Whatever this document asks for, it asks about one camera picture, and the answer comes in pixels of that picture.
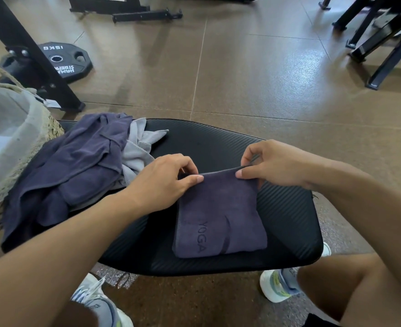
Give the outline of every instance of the black shorts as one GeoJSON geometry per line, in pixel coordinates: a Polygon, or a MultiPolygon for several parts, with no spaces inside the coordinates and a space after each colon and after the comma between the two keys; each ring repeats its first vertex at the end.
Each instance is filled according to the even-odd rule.
{"type": "Polygon", "coordinates": [[[333,324],[329,321],[320,319],[318,316],[315,314],[308,314],[307,321],[302,327],[333,327],[337,326],[336,324],[333,324]]]}

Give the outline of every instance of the white tag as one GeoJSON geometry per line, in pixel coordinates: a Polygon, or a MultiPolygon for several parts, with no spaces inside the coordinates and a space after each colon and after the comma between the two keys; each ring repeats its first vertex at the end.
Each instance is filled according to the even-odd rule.
{"type": "Polygon", "coordinates": [[[46,108],[57,108],[57,109],[61,109],[61,105],[58,104],[57,101],[55,100],[50,100],[48,98],[46,98],[43,101],[43,104],[45,105],[46,108]]]}

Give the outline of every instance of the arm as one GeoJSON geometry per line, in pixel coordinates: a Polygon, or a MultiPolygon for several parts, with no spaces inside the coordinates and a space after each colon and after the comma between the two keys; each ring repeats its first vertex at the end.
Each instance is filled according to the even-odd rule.
{"type": "Polygon", "coordinates": [[[320,192],[370,243],[401,283],[401,194],[351,165],[304,152],[274,140],[247,147],[242,165],[258,154],[258,165],[237,172],[282,186],[320,192]]]}
{"type": "Polygon", "coordinates": [[[0,326],[48,326],[110,243],[135,219],[203,181],[189,157],[149,164],[124,190],[0,258],[0,326]],[[177,180],[180,168],[193,175],[177,180]]]}

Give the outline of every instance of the floor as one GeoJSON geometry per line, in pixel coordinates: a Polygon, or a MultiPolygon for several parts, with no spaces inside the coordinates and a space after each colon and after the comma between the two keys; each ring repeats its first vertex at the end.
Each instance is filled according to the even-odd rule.
{"type": "MultiPolygon", "coordinates": [[[[318,1],[143,0],[181,8],[184,17],[115,25],[110,16],[70,13],[68,0],[6,0],[37,43],[88,51],[94,70],[71,85],[87,105],[78,117],[113,111],[191,119],[351,163],[401,190],[401,62],[378,92],[361,78],[394,43],[363,67],[351,65],[345,40],[365,14],[338,35],[331,23],[353,0],[332,0],[327,12],[318,1]]],[[[315,204],[334,253],[372,250],[323,196],[315,204]]],[[[136,327],[300,326],[317,312],[305,296],[272,305],[258,290],[258,272],[153,278],[102,265],[94,272],[106,275],[105,292],[136,327]]]]}

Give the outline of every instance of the carbon fiber textured vinyl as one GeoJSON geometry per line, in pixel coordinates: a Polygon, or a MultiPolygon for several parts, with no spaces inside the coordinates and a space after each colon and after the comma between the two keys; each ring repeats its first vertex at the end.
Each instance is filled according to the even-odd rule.
{"type": "MultiPolygon", "coordinates": [[[[65,130],[74,124],[60,123],[65,130]]],[[[239,166],[247,145],[261,140],[176,119],[149,119],[146,129],[169,130],[153,146],[152,156],[177,153],[190,156],[201,173],[239,166]]],[[[303,266],[320,257],[323,240],[310,191],[264,184],[258,193],[257,209],[267,232],[267,249],[215,257],[177,258],[172,251],[176,224],[176,205],[173,205],[131,224],[99,262],[130,273],[174,276],[303,266]]]]}

